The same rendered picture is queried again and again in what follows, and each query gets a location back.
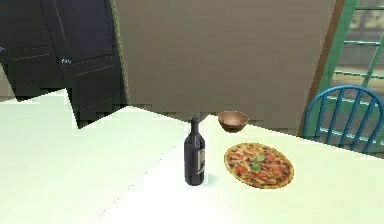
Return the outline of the brown bowl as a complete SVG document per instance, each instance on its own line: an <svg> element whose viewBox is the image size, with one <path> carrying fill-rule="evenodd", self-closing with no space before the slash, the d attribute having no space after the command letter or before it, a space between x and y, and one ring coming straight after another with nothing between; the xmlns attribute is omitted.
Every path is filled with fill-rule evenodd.
<svg viewBox="0 0 384 224"><path fill-rule="evenodd" d="M229 133L241 131L249 122L249 117L239 111L223 111L218 114L221 127Z"/></svg>

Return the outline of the blue wooden chair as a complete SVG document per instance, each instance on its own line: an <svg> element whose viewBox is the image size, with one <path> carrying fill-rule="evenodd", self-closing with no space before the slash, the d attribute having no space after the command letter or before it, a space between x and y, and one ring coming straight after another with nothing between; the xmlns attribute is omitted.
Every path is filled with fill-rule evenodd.
<svg viewBox="0 0 384 224"><path fill-rule="evenodd" d="M304 110L304 139L339 148L376 154L384 147L384 101L356 85L328 88Z"/></svg>

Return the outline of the green framed window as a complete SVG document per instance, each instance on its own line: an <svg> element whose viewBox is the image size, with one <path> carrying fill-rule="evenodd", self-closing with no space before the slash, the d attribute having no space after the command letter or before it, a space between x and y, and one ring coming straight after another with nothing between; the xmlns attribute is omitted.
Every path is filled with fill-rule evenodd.
<svg viewBox="0 0 384 224"><path fill-rule="evenodd" d="M384 0L342 1L315 97L331 87L356 85L384 101Z"/></svg>

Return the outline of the black panelled door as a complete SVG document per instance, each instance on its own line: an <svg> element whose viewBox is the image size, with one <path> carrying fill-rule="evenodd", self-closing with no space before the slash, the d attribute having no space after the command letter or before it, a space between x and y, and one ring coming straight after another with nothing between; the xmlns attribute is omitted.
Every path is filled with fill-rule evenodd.
<svg viewBox="0 0 384 224"><path fill-rule="evenodd" d="M78 128L127 105L110 0L39 0ZM70 65L61 63L63 58Z"/></svg>
<svg viewBox="0 0 384 224"><path fill-rule="evenodd" d="M0 47L18 101L65 87L39 0L0 0Z"/></svg>

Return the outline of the dark wine bottle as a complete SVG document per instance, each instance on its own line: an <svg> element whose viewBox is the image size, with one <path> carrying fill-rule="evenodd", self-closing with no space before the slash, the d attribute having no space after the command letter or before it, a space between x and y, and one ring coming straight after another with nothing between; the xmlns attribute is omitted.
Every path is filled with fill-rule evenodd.
<svg viewBox="0 0 384 224"><path fill-rule="evenodd" d="M199 115L191 118L191 131L184 141L184 177L190 186L204 181L205 140L199 133Z"/></svg>

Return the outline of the round pizza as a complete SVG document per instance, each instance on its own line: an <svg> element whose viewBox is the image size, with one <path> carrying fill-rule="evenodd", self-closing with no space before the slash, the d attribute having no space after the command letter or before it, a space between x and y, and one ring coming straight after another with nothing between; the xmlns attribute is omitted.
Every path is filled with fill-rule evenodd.
<svg viewBox="0 0 384 224"><path fill-rule="evenodd" d="M240 182L260 189L278 189L294 177L294 167L277 149L260 143L239 143L224 154L226 169Z"/></svg>

